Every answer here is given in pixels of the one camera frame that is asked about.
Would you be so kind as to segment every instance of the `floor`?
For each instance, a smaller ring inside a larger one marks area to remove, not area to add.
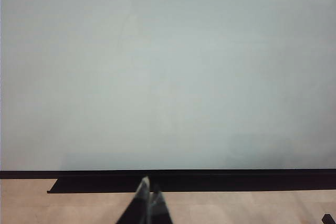
[[[47,194],[55,179],[1,180],[1,223],[112,224],[133,194]],[[164,193],[175,224],[322,223],[336,190]]]

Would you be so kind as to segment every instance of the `white backdrop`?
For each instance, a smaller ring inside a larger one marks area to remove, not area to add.
[[[2,170],[336,168],[336,0],[2,0]]]

